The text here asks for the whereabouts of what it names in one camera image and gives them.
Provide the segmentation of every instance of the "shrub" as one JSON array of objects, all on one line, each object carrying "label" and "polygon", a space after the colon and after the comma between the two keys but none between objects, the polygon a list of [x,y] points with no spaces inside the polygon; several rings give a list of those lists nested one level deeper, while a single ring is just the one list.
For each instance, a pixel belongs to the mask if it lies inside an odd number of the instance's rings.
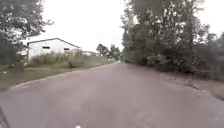
[{"label": "shrub", "polygon": [[77,53],[48,53],[35,56],[30,59],[28,66],[51,66],[58,68],[81,68],[86,66],[98,66],[109,63],[109,60],[99,56],[86,56]]}]

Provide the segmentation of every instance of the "paved road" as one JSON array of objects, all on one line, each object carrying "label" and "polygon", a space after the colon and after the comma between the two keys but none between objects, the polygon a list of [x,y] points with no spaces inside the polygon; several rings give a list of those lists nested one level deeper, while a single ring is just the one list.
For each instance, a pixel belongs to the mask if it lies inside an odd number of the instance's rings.
[{"label": "paved road", "polygon": [[223,102],[125,64],[29,83],[0,104],[12,128],[224,127]]}]

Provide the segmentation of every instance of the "grassy verge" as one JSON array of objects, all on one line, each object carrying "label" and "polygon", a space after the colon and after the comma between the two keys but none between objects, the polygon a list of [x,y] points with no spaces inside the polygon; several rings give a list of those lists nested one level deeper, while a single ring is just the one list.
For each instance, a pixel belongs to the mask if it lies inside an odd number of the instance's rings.
[{"label": "grassy verge", "polygon": [[22,71],[7,71],[6,74],[0,74],[0,91],[6,90],[8,87],[23,82],[41,79],[47,76],[56,75],[71,71],[70,69],[56,68],[25,68]]},{"label": "grassy verge", "polygon": [[37,56],[20,70],[0,69],[0,91],[10,86],[69,71],[88,69],[111,63],[108,59],[82,54],[45,54]]}]

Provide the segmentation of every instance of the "building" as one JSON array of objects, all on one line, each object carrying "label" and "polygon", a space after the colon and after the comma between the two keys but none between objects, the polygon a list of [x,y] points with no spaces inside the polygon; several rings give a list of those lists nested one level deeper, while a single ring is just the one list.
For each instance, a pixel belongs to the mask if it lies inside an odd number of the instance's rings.
[{"label": "building", "polygon": [[82,53],[83,53],[84,55],[87,55],[87,56],[91,56],[91,55],[99,56],[98,53],[91,52],[91,51],[82,51]]},{"label": "building", "polygon": [[80,47],[59,38],[28,42],[27,46],[29,59],[37,55],[51,52],[64,53],[68,51],[76,52],[81,50]]}]

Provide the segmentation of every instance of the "sky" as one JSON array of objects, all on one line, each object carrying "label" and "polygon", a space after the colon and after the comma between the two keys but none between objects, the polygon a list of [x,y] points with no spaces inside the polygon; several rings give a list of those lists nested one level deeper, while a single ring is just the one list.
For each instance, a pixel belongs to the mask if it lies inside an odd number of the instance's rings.
[{"label": "sky", "polygon": [[[202,23],[217,34],[224,31],[223,5],[224,0],[205,0],[205,10],[200,13]],[[58,37],[86,51],[95,51],[99,43],[122,48],[122,0],[45,0],[44,7],[44,18],[55,24],[30,41]]]}]

